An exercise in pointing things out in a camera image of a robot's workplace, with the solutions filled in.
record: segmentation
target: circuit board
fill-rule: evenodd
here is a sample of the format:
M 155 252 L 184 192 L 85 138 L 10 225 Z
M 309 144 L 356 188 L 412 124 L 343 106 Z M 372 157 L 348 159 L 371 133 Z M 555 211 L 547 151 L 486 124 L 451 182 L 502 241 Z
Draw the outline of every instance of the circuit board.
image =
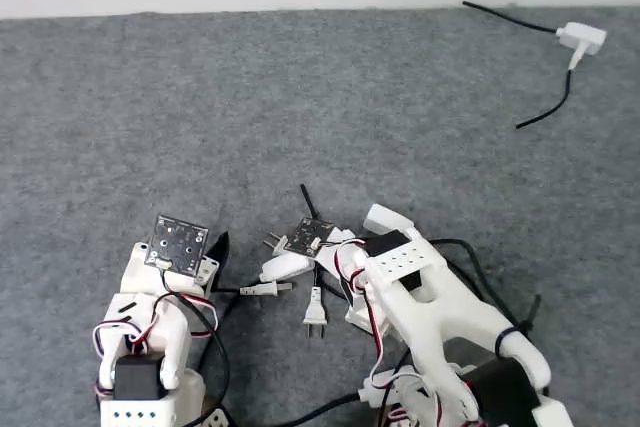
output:
M 158 215 L 145 263 L 195 277 L 208 233 L 208 229 L 199 225 Z
M 284 250 L 295 252 L 307 257 L 315 257 L 334 229 L 334 225 L 321 220 L 305 217 L 300 221 L 296 230 L 288 236 Z

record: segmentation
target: white connector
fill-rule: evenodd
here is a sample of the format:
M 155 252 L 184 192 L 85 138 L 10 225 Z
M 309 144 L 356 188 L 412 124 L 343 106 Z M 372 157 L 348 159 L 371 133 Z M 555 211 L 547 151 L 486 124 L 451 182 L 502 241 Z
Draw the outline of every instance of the white connector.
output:
M 324 326 L 327 325 L 327 315 L 322 306 L 322 290 L 320 287 L 311 288 L 311 299 L 304 314 L 303 324 L 307 326 L 307 337 L 311 337 L 311 329 L 314 325 L 320 326 L 320 337 L 324 337 Z
M 584 54 L 595 55 L 598 53 L 607 38 L 607 32 L 590 25 L 569 22 L 556 31 L 556 36 L 560 44 L 574 49 L 569 63 L 569 70 L 574 70 Z
M 261 282 L 284 280 L 313 270 L 313 259 L 294 252 L 286 252 L 262 264 Z
M 241 287 L 240 295 L 273 295 L 278 296 L 278 292 L 293 289 L 290 282 L 279 284 L 275 280 L 264 284 L 250 285 L 249 287 Z

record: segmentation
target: electrical plug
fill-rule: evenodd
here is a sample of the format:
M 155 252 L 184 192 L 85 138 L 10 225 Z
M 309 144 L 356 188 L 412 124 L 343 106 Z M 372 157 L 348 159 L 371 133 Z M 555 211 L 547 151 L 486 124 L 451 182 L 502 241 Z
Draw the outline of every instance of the electrical plug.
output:
M 303 324 L 307 326 L 307 337 L 311 337 L 314 325 L 320 326 L 320 338 L 324 338 L 324 326 L 327 325 L 327 315 L 322 306 L 322 290 L 320 287 L 311 288 L 309 306 L 304 314 Z
M 284 250 L 284 246 L 287 245 L 287 242 L 289 241 L 286 235 L 280 237 L 273 232 L 269 232 L 267 236 L 268 238 L 264 239 L 262 243 L 273 250 L 272 254 L 274 257 L 277 255 L 282 255 L 286 252 L 286 250 Z
M 598 53 L 607 38 L 607 32 L 590 25 L 569 22 L 556 31 L 556 37 L 561 45 L 574 50 L 569 63 L 569 70 L 574 70 L 584 54 Z
M 264 284 L 250 285 L 249 287 L 241 287 L 240 295 L 273 295 L 278 296 L 278 292 L 293 289 L 291 282 L 278 283 L 275 280 Z

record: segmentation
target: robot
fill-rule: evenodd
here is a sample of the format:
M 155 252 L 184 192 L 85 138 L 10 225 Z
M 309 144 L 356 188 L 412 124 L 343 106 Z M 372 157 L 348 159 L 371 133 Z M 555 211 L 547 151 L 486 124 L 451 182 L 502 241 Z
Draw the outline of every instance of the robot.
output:
M 372 408 L 394 406 L 388 414 L 393 427 L 572 426 L 563 404 L 543 394 L 551 380 L 543 355 L 451 272 L 413 222 L 374 204 L 363 226 L 374 235 L 356 238 L 308 218 L 288 236 L 271 234 L 274 258 L 262 266 L 262 283 L 240 290 L 277 295 L 291 288 L 280 281 L 316 265 L 339 279 L 349 303 L 345 320 L 372 334 L 379 352 L 360 400 Z M 191 338 L 217 328 L 207 299 L 220 263 L 205 254 L 207 234 L 159 216 L 151 241 L 134 245 L 120 292 L 93 332 L 103 427 L 229 425 L 217 405 L 204 408 L 203 379 L 186 367 Z M 185 299 L 199 310 L 197 319 L 185 310 Z M 206 311 L 213 322 L 194 332 Z M 327 324 L 319 287 L 311 292 L 304 323 L 310 334 Z M 413 365 L 377 372 L 385 335 L 406 343 Z M 454 337 L 496 358 L 477 367 L 449 363 L 443 344 Z

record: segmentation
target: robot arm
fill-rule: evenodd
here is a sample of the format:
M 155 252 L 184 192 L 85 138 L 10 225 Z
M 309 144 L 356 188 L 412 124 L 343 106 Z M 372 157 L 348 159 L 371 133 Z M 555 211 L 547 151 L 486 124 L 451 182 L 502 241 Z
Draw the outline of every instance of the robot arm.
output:
M 182 426 L 202 412 L 204 381 L 186 367 L 194 330 L 191 313 L 181 309 L 175 296 L 161 296 L 168 285 L 201 299 L 194 300 L 198 308 L 213 309 L 205 299 L 219 265 L 202 255 L 206 229 L 160 216 L 156 234 L 163 225 L 164 231 L 154 235 L 151 243 L 133 246 L 120 292 L 94 329 L 94 345 L 101 357 L 96 394 L 103 427 L 132 422 Z M 173 263 L 166 254 L 174 244 L 188 254 L 181 259 L 186 262 L 182 270 L 173 268 L 180 266 L 180 259 Z M 167 266 L 171 268 L 164 271 L 163 281 L 159 269 Z
M 503 333 L 513 327 L 512 324 L 496 308 L 481 302 L 448 269 L 444 258 L 420 235 L 411 221 L 374 205 L 364 225 L 382 235 L 397 229 L 406 237 L 406 243 L 379 255 L 367 256 L 363 251 L 358 252 L 353 258 L 354 268 L 364 269 L 370 302 L 378 305 L 386 317 L 385 321 L 395 328 L 411 349 L 424 388 L 437 394 L 441 401 L 442 412 L 446 412 L 443 419 L 451 419 L 452 426 L 459 426 L 465 421 L 484 417 L 483 405 L 478 405 L 480 394 L 474 392 L 471 382 L 460 376 L 445 359 L 443 343 L 454 337 L 465 338 L 489 351 L 494 350 L 500 338 L 498 354 L 517 361 L 515 369 L 524 371 L 525 382 L 530 384 L 527 387 L 539 392 L 549 384 L 551 371 L 538 349 L 517 331 L 510 331 L 502 338 Z M 416 276 L 419 276 L 420 286 L 410 291 L 406 280 L 413 278 L 415 282 Z M 413 381 L 401 378 L 398 382 L 401 380 L 401 384 Z M 434 404 L 424 396 L 416 397 L 415 388 L 405 389 L 405 400 L 412 404 L 420 400 Z M 531 413 L 537 422 L 532 425 L 572 425 L 559 402 L 544 398 L 544 404 L 540 404 Z M 554 415 L 549 423 L 541 412 L 544 414 L 551 410 Z

